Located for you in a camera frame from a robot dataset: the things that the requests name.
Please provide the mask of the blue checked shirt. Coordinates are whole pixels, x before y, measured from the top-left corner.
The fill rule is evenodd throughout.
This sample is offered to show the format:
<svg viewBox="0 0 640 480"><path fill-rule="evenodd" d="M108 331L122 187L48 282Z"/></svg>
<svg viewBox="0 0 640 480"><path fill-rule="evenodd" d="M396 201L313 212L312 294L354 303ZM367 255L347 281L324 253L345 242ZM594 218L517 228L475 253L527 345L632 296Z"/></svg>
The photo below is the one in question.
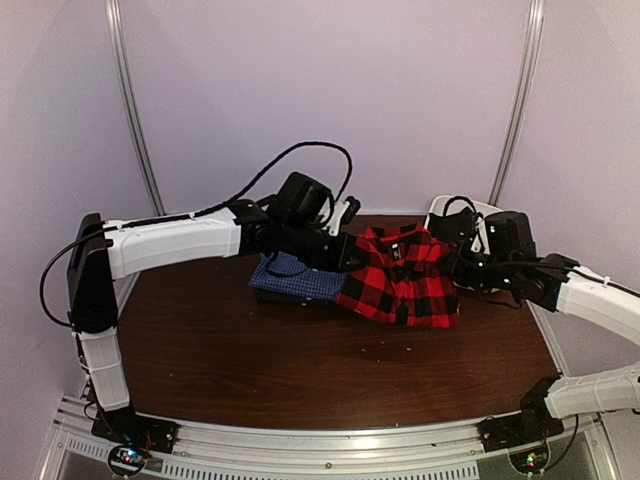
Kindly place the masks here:
<svg viewBox="0 0 640 480"><path fill-rule="evenodd" d="M318 270L293 255L278 253L261 257L249 286L265 301L303 306L332 305L336 303L345 277L344 273Z"/></svg>

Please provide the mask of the red black plaid shirt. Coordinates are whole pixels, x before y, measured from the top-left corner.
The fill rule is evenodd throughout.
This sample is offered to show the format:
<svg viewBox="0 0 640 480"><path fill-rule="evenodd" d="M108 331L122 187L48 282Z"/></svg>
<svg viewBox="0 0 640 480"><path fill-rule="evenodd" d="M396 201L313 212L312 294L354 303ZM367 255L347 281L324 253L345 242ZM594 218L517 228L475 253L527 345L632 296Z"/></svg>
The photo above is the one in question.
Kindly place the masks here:
<svg viewBox="0 0 640 480"><path fill-rule="evenodd" d="M420 224L370 227L356 239L358 268L345 276L336 303L383 324L455 327L457 290L438 267L449 253L449 245Z"/></svg>

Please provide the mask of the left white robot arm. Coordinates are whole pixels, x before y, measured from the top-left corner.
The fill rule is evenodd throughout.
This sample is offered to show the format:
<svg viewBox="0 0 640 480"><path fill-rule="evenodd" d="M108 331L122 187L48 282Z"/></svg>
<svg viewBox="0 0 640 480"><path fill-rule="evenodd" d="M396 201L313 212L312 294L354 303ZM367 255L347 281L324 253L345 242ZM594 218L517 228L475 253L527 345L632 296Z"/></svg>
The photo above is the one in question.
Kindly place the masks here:
<svg viewBox="0 0 640 480"><path fill-rule="evenodd" d="M130 411L114 281L204 258L275 253L342 272L355 244L342 228L359 208L354 197L339 201L325 185L294 172L276 194L260 201L239 197L201 211L134 221L85 216L67 268L68 317L97 403L107 412L106 429L123 444L144 433L142 419Z"/></svg>

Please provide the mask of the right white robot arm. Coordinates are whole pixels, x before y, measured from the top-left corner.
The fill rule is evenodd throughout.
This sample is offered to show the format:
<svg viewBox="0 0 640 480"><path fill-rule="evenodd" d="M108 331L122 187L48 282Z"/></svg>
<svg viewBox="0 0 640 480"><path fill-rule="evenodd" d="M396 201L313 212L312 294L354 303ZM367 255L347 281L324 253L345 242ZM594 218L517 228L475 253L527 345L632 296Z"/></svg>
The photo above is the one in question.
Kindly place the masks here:
<svg viewBox="0 0 640 480"><path fill-rule="evenodd" d="M516 303L529 301L638 343L638 293L561 254L538 256L526 214L483 215L466 207L454 214L430 214L428 228L450 247L438 266L458 285L477 292L504 290ZM638 364L545 378L523 398L512 430L519 440L530 442L551 419L638 408Z"/></svg>

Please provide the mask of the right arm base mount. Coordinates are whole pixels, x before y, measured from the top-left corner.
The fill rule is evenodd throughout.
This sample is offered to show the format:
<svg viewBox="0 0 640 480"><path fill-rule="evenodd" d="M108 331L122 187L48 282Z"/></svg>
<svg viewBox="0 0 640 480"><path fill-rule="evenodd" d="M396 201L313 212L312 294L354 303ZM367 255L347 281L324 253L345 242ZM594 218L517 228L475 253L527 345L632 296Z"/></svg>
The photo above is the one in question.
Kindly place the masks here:
<svg viewBox="0 0 640 480"><path fill-rule="evenodd" d="M559 376L539 380L521 399L518 413L487 417L477 425L485 452L544 442L564 432L564 424L549 413L545 399Z"/></svg>

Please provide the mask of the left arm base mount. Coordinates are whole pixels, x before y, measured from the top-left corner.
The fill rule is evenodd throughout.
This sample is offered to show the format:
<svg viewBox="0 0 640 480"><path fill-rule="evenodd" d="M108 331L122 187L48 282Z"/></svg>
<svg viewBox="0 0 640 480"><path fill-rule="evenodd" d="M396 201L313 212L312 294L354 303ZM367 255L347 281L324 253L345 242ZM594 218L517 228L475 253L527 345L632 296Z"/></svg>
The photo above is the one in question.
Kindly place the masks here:
<svg viewBox="0 0 640 480"><path fill-rule="evenodd" d="M111 442L170 454L179 426L169 420L139 415L132 406L113 411L99 408L91 433Z"/></svg>

